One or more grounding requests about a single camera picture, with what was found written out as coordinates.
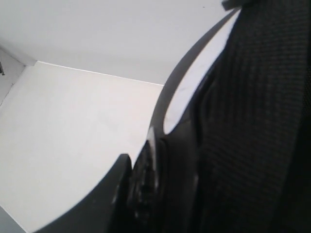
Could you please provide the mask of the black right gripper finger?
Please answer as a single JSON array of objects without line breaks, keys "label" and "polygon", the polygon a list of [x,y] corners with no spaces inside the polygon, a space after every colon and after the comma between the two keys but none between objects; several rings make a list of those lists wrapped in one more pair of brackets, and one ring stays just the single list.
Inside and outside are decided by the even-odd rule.
[{"label": "black right gripper finger", "polygon": [[129,233],[127,209],[131,159],[121,154],[105,177],[78,204],[38,233]]}]

